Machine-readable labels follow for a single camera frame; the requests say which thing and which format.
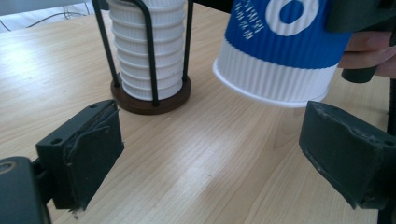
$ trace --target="wooden base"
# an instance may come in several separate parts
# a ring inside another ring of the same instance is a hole
[[[111,92],[117,104],[131,113],[140,115],[159,115],[172,111],[186,103],[191,93],[191,81],[190,78],[187,77],[187,80],[183,82],[181,90],[170,98],[160,100],[159,105],[154,105],[152,101],[135,99],[128,95],[121,85],[119,87],[114,87],[113,82],[111,82]]]

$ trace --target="blue and white cup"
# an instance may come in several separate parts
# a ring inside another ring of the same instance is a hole
[[[321,101],[351,33],[327,32],[332,0],[235,0],[213,70],[265,103]]]

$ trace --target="human hand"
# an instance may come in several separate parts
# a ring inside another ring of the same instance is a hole
[[[389,46],[390,36],[391,32],[353,34],[338,67],[359,69],[377,65],[377,76],[396,78],[396,47]]]

